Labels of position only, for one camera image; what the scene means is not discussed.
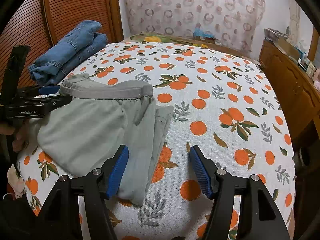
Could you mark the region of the person left hand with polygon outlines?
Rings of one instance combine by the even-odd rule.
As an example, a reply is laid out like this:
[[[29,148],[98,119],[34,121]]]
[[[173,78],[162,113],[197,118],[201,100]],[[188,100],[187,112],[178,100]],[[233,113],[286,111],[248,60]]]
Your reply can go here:
[[[1,123],[1,135],[14,137],[11,143],[13,152],[20,152],[25,148],[28,141],[28,124],[29,121],[23,121],[18,128],[15,128],[8,124]]]

